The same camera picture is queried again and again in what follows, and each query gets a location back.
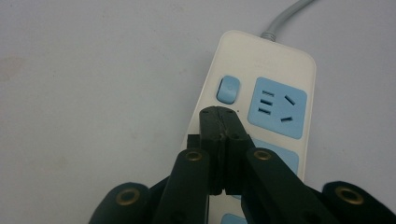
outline extension cord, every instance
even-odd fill
[[[199,112],[219,105],[235,111],[256,147],[273,150],[304,179],[316,66],[308,54],[239,31],[219,42],[188,134],[199,133]],[[209,223],[246,223],[240,201],[210,198]]]

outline gray cable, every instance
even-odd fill
[[[288,7],[282,13],[280,13],[270,24],[268,29],[262,33],[262,38],[268,39],[271,41],[276,40],[276,30],[283,25],[283,23],[288,20],[294,13],[298,12],[303,7],[306,7],[308,4],[313,2],[314,0],[300,0],[294,3],[291,7]]]

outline blue switch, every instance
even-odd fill
[[[218,100],[226,105],[231,105],[235,102],[236,96],[239,92],[239,79],[236,77],[225,76],[219,87]]]

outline metal ring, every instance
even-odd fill
[[[116,202],[119,205],[125,206],[125,205],[130,205],[135,202],[140,197],[140,191],[135,188],[130,188],[130,189],[123,189],[117,194],[116,197]]]
[[[335,189],[335,194],[347,203],[352,203],[356,205],[364,203],[363,197],[358,192],[344,186],[338,186]]]
[[[254,157],[262,161],[268,161],[269,159],[271,159],[271,154],[266,151],[257,150],[254,152]]]
[[[202,158],[202,154],[197,151],[192,151],[186,154],[186,159],[189,161],[199,161]]]

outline outlet slot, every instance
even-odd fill
[[[266,130],[300,139],[304,130],[306,98],[302,90],[259,77],[247,120]]]
[[[267,115],[271,115],[271,111],[268,111],[268,110],[265,110],[265,109],[262,109],[262,108],[259,108],[259,112],[267,114]]]

